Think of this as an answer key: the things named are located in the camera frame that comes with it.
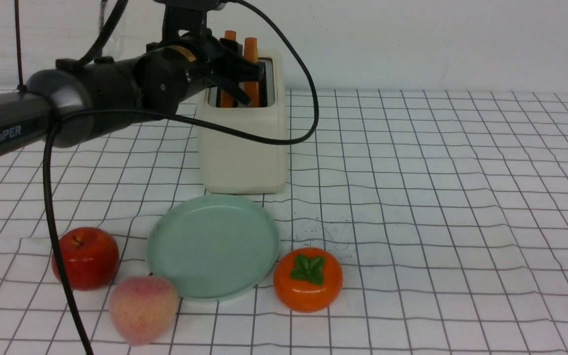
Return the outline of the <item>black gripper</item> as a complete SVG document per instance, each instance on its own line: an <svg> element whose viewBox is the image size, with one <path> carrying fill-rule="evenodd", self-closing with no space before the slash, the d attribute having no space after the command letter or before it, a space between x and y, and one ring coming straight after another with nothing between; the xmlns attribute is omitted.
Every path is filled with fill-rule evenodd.
<svg viewBox="0 0 568 355"><path fill-rule="evenodd" d="M174 43L149 43L139 56L140 108L174 114L185 99L212 87L218 88L216 107L249 106L252 99L239 83L250 80L251 69L264 78L263 63L249 62L241 44L212 31L204 43L187 32Z"/></svg>

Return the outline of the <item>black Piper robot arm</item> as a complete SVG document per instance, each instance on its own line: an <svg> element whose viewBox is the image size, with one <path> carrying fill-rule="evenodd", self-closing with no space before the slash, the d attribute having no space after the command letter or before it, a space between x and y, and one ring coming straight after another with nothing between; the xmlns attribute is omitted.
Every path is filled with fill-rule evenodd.
<svg viewBox="0 0 568 355"><path fill-rule="evenodd" d="M0 156L46 139L57 123L54 146L69 148L153 121L153 113L173 115L180 103L214 87L250 104L232 85L261 81L265 65L242 51L230 39L186 33L149 43L137 58L98 58L83 67L65 61L38 71L22 90L0 94Z"/></svg>

